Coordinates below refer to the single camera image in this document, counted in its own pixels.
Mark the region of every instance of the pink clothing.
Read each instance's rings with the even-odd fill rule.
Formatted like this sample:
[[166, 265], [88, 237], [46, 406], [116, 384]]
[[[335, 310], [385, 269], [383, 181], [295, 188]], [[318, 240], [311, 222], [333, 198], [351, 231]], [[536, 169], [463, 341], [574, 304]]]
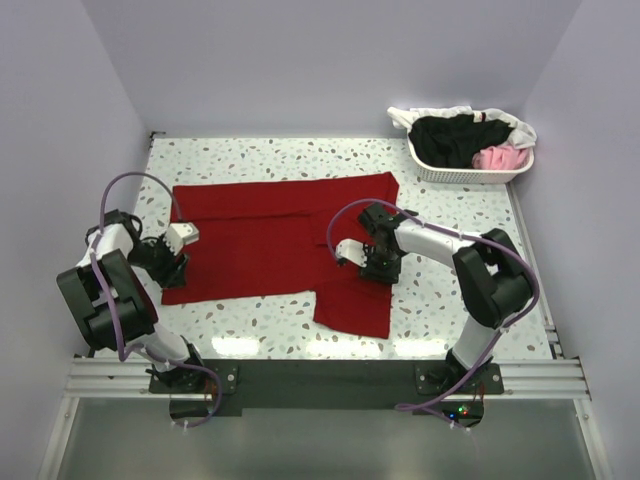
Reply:
[[511, 145], [489, 147], [473, 156], [473, 168], [479, 170], [517, 170], [526, 165], [529, 149], [516, 149]]

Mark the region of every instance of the red fabric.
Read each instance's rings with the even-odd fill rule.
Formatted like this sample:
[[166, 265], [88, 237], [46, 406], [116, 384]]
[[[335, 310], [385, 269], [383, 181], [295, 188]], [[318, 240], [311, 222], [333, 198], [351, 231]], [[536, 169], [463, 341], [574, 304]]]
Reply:
[[[313, 290], [316, 322], [389, 337], [391, 287], [358, 278], [353, 264], [338, 267], [327, 249], [326, 230], [333, 215], [354, 200], [395, 202], [393, 175], [177, 186], [173, 191], [185, 220], [200, 230], [200, 240], [186, 248], [191, 256], [186, 287], [165, 290], [163, 304]], [[343, 238], [368, 240], [357, 221], [362, 208], [354, 207], [334, 226], [334, 245]]]

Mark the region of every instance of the lavender wall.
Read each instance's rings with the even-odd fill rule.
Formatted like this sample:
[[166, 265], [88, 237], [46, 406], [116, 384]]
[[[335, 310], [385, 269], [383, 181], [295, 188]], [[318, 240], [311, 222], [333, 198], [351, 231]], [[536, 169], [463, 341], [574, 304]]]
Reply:
[[640, 3], [585, 0], [526, 103], [518, 184], [562, 345], [580, 355], [617, 478], [638, 478]]
[[[0, 2], [0, 478], [35, 478], [84, 342], [56, 275], [145, 129], [77, 0]], [[131, 206], [135, 186], [112, 205]]]
[[385, 136], [391, 104], [517, 112], [580, 3], [83, 1], [145, 124], [189, 136]]

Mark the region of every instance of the white laundry basket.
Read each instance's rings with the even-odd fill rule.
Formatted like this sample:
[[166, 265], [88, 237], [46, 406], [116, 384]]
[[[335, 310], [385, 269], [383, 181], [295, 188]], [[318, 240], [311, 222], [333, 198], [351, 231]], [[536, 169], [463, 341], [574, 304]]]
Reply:
[[529, 156], [524, 167], [517, 170], [475, 170], [472, 168], [434, 168], [420, 161], [413, 148], [413, 143], [407, 135], [411, 158], [418, 167], [420, 178], [427, 182], [437, 183], [507, 183], [516, 175], [526, 172], [533, 165], [533, 148], [529, 149]]

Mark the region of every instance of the speckled white surface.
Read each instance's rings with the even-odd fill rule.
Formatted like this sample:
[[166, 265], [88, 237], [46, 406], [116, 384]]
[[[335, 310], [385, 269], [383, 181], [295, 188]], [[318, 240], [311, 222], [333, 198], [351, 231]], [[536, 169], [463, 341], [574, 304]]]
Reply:
[[[157, 139], [147, 168], [169, 186], [386, 171], [400, 184], [400, 206], [463, 230], [503, 228], [520, 247], [504, 186], [425, 183], [417, 177], [401, 139]], [[145, 179], [135, 208], [145, 235], [166, 228], [169, 206], [168, 195]], [[313, 292], [163, 306], [158, 286], [145, 272], [140, 276], [163, 324], [185, 335], [205, 358], [442, 358], [466, 320], [453, 272], [415, 255], [403, 259], [400, 282], [393, 287], [388, 340], [335, 332], [314, 323]], [[539, 308], [500, 340], [495, 356], [551, 358]]]

